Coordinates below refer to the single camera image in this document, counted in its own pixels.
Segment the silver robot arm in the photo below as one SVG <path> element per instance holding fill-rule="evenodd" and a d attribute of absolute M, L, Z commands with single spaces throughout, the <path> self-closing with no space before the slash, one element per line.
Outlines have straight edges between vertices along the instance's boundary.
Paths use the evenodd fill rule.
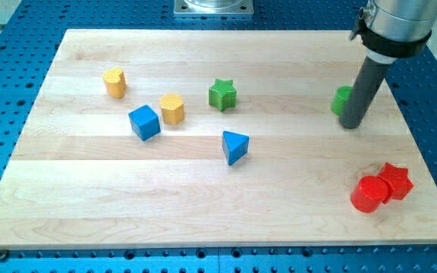
<path fill-rule="evenodd" d="M 360 8 L 349 39 L 378 55 L 409 58 L 421 53 L 437 19 L 437 0 L 369 0 Z"/>

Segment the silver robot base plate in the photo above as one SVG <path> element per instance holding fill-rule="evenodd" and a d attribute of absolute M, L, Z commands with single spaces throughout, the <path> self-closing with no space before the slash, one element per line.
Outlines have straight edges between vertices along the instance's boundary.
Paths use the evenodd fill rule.
<path fill-rule="evenodd" d="M 175 15 L 253 13 L 253 0 L 174 0 Z"/>

